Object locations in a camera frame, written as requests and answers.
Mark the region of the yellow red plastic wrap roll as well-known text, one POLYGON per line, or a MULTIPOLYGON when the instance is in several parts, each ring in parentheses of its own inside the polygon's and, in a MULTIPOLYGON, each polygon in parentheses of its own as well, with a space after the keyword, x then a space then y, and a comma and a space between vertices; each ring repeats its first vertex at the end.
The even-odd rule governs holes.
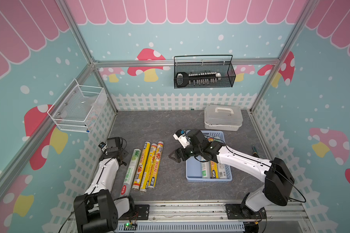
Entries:
POLYGON ((211 167, 211 178, 212 179, 219 179, 219 172, 218 172, 217 163, 211 160, 210 167, 211 167))

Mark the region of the light blue plastic basket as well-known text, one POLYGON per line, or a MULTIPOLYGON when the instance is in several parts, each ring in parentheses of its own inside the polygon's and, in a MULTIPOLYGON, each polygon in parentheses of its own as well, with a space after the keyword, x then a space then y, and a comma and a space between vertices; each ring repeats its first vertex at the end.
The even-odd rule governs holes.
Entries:
MULTIPOLYGON (((213 130, 202 130, 201 131, 205 137, 213 139, 221 139, 225 141, 224 133, 222 131, 213 131, 213 130)), ((226 167, 226 178, 222 179, 213 179, 213 178, 203 178, 202 177, 202 165, 199 161, 191 157, 186 161, 186 179, 189 182, 198 182, 198 183, 226 183, 232 181, 232 173, 230 166, 225 165, 226 167)))

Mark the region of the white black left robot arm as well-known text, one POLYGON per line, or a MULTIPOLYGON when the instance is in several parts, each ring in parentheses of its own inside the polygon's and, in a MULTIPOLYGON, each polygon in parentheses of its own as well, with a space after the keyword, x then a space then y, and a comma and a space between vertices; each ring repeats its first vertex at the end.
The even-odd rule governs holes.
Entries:
POLYGON ((130 196, 113 199, 111 190, 116 174, 127 156, 126 140, 112 137, 99 144, 102 155, 90 187, 74 199, 74 216, 79 233, 108 233, 117 230, 120 218, 136 215, 130 196))

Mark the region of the clear grape plastic wrap roll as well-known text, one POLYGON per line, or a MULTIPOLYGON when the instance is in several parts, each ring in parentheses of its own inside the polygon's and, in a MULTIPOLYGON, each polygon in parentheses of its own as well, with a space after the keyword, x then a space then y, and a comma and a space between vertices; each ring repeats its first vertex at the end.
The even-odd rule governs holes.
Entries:
POLYGON ((205 159, 201 160, 201 175, 203 179, 211 178, 211 165, 210 162, 205 159))

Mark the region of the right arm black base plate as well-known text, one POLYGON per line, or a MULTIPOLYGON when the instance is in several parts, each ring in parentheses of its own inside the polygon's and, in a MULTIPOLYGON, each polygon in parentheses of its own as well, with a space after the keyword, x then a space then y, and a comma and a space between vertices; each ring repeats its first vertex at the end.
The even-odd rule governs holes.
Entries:
POLYGON ((253 212, 249 210, 247 207, 241 207, 240 204, 232 203, 232 204, 225 204, 226 214, 227 218, 229 220, 232 219, 252 219, 252 220, 258 220, 261 221, 263 219, 266 219, 266 211, 264 208, 261 208, 258 212, 253 212))

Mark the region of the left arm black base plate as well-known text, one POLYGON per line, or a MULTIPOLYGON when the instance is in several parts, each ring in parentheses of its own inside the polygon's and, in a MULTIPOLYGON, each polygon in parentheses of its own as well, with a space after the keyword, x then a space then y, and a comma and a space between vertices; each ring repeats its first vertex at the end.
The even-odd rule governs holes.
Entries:
POLYGON ((149 219, 150 205, 138 204, 135 205, 134 213, 129 217, 129 221, 148 220, 149 219))

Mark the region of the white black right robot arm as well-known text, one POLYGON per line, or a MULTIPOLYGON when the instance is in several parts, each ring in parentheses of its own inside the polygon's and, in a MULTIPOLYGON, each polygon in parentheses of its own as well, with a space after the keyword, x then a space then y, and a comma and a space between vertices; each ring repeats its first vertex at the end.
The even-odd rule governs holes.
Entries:
POLYGON ((258 212, 271 204, 287 206, 295 181, 282 159, 254 157, 232 149, 221 139, 210 142, 198 129, 178 130, 173 137, 181 147, 170 154, 172 160, 180 163, 201 156, 206 161, 234 167, 263 182, 256 191, 246 194, 241 203, 243 208, 258 212))

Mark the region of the white green 300 wrap roll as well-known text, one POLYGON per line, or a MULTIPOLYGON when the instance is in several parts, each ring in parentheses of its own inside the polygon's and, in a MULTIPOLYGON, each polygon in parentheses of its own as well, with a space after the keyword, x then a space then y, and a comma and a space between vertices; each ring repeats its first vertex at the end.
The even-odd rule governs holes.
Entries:
POLYGON ((132 184, 134 182, 134 176, 137 171, 137 166, 139 164, 140 158, 141 158, 142 151, 140 149, 134 149, 131 161, 129 163, 122 189, 120 192, 120 197, 128 196, 132 187, 132 184))

